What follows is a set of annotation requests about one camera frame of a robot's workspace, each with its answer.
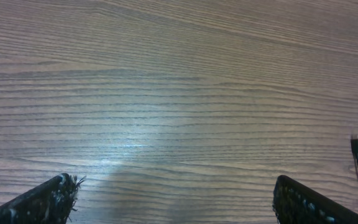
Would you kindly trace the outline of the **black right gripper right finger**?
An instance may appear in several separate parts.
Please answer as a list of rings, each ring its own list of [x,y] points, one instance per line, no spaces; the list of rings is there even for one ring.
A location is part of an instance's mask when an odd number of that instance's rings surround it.
[[[358,224],[358,213],[286,175],[277,178],[272,207],[279,224]]]

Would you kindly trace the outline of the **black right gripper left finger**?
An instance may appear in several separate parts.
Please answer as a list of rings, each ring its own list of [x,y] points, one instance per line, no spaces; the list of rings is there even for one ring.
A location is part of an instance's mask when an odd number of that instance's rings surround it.
[[[66,224],[85,178],[61,173],[0,206],[0,224]]]

